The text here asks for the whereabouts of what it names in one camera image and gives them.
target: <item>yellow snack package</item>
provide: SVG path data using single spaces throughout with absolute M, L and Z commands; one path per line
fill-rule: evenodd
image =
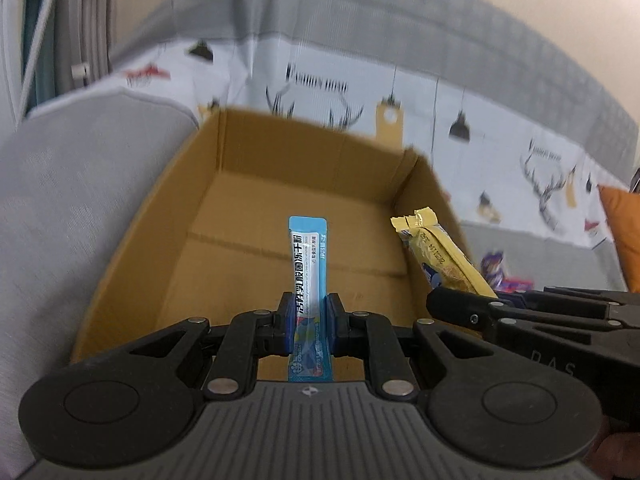
M 402 241 L 412 250 L 433 288 L 442 285 L 481 296 L 497 297 L 440 227 L 436 213 L 430 208 L 418 209 L 412 216 L 392 218 L 391 223 Z

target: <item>human hand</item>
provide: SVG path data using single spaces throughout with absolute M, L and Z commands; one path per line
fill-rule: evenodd
M 611 433 L 604 416 L 584 463 L 604 480 L 640 477 L 640 433 Z

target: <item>open cardboard box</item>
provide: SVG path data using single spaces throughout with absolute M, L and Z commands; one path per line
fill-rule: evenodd
M 465 252 L 427 161 L 412 150 L 243 110 L 215 113 L 185 143 L 143 203 L 79 332 L 72 360 L 191 316 L 228 324 L 275 310 L 292 290 L 290 216 L 328 223 L 327 289 L 347 311 L 395 325 L 424 317 L 429 285 L 389 219 L 430 206 Z M 258 376 L 286 380 L 287 359 Z M 334 360 L 336 380 L 362 364 Z

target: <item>orange pillow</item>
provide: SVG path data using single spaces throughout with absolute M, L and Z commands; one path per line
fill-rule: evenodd
M 598 186 L 629 292 L 640 292 L 640 195 Z

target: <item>white label on packet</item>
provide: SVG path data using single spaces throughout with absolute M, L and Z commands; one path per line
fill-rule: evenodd
M 318 233 L 291 232 L 293 262 L 296 277 L 296 315 L 314 318 L 320 315 L 318 291 L 318 256 L 320 235 Z

